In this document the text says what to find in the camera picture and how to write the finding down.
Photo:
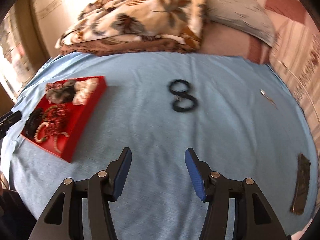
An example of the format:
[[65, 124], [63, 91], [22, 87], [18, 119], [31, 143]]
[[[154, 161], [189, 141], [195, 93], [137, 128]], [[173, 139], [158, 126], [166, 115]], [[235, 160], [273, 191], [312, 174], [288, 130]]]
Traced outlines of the grey fuzzy scrunchie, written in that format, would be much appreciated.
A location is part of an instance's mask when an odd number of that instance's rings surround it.
[[72, 102], [75, 95], [75, 82], [75, 80], [67, 80], [63, 83], [63, 87], [60, 90], [52, 93], [46, 93], [46, 99], [49, 101], [49, 103], [54, 104]]

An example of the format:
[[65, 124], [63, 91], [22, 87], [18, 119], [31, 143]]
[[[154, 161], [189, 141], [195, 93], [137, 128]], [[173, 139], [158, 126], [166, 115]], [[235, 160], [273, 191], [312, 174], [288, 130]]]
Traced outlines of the white satin scrunchie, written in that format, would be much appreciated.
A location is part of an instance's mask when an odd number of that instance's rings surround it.
[[85, 81], [76, 81], [74, 84], [75, 95], [72, 103], [74, 105], [85, 105], [98, 85], [98, 77], [88, 78]]

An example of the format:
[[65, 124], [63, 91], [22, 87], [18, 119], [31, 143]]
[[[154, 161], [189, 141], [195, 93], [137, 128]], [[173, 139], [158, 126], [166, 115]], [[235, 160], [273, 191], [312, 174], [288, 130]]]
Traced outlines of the dark red dotted scrunchie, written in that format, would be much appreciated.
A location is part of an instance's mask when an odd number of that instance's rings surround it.
[[53, 105], [46, 109], [42, 116], [42, 120], [48, 123], [44, 129], [44, 134], [49, 137], [61, 134], [68, 136], [68, 133], [65, 131], [68, 115], [66, 104]]

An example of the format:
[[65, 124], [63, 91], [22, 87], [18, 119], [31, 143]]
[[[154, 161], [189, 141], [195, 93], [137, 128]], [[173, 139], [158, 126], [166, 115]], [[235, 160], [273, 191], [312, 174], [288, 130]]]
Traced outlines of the striped floral pillow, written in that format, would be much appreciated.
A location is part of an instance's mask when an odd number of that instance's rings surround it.
[[277, 32], [270, 64], [302, 108], [310, 129], [318, 129], [319, 33], [287, 20]]

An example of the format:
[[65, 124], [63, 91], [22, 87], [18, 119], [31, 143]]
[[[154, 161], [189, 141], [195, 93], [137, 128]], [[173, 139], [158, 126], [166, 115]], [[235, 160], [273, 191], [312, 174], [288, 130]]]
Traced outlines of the pink striped scrunchie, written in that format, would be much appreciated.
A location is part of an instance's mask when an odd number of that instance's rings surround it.
[[60, 90], [63, 87], [63, 83], [56, 82], [56, 83], [47, 83], [46, 84], [46, 93], [52, 93], [57, 90]]

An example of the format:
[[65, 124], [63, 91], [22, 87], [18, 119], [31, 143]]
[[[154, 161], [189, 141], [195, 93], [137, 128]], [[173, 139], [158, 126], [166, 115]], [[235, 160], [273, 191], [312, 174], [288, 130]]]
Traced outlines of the black hair claw clip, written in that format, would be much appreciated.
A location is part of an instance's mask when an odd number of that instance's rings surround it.
[[25, 122], [24, 134], [27, 138], [32, 139], [36, 133], [37, 128], [42, 122], [43, 109], [34, 109], [29, 115], [28, 120]]

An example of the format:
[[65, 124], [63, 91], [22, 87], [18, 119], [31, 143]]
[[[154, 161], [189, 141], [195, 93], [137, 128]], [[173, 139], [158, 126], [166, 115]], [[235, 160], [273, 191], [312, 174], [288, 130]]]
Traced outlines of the floral leaf blanket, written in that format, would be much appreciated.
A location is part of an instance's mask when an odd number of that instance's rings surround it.
[[59, 37], [62, 55], [190, 53], [201, 46], [207, 0], [96, 0]]

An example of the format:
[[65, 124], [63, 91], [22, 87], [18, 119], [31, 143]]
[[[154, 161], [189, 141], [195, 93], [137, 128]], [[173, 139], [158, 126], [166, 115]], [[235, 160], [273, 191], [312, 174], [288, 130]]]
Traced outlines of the blue bed cloth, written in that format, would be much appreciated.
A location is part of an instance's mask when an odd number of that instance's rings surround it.
[[[255, 180], [288, 235], [313, 217], [316, 148], [299, 104], [268, 65], [203, 54], [72, 53], [44, 64], [14, 110], [27, 119], [47, 83], [88, 76], [103, 76], [108, 87], [71, 163], [21, 137], [24, 121], [3, 140], [1, 171], [34, 217], [65, 178], [90, 178], [125, 147], [132, 164], [120, 198], [110, 205], [119, 239], [199, 238], [207, 204], [196, 196], [185, 165], [190, 147], [226, 178]], [[290, 207], [300, 153], [310, 161], [310, 183], [298, 216]]]

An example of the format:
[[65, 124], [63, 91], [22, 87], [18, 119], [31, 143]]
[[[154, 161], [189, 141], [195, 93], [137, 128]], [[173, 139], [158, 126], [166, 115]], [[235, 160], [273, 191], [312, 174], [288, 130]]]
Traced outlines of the grey blue pillow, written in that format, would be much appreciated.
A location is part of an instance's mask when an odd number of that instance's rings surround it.
[[243, 31], [272, 46], [276, 31], [257, 0], [207, 0], [211, 21]]

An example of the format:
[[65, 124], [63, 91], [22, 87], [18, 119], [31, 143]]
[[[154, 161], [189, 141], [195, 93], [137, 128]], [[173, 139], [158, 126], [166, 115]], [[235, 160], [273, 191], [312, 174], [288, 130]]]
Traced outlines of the dark smartphone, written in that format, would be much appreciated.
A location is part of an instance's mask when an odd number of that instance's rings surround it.
[[302, 215], [305, 210], [310, 183], [310, 161], [303, 154], [298, 155], [298, 170], [295, 186], [295, 193], [290, 207], [290, 212], [295, 215]]

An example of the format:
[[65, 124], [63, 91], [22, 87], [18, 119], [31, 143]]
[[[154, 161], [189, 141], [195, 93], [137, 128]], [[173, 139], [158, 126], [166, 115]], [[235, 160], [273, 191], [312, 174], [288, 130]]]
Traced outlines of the pink bedsheet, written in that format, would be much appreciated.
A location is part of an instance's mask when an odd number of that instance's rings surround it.
[[[291, 19], [304, 24], [306, 9], [297, 0], [266, 0], [267, 15], [278, 30], [282, 23]], [[267, 63], [271, 47], [260, 39], [221, 23], [209, 22], [204, 27], [201, 54], [240, 56], [254, 63]]]

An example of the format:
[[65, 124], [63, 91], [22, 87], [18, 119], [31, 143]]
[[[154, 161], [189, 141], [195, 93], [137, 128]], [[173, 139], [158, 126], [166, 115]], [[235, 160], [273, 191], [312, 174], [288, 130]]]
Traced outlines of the red tray box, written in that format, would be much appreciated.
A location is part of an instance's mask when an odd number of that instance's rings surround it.
[[54, 149], [54, 139], [49, 138], [47, 141], [38, 144], [34, 139], [29, 139], [25, 135], [25, 132], [21, 132], [21, 136], [27, 141], [33, 143], [42, 150], [47, 151], [68, 163], [72, 162], [73, 153], [77, 146], [78, 140], [86, 126], [88, 120], [90, 119], [95, 106], [99, 102], [101, 96], [104, 94], [107, 83], [103, 76], [97, 76], [99, 79], [97, 88], [93, 92], [93, 95], [89, 97], [88, 103], [86, 105], [74, 105], [71, 102], [66, 103], [68, 109], [68, 120], [66, 124], [66, 132], [69, 137], [61, 135], [57, 138], [57, 148]]

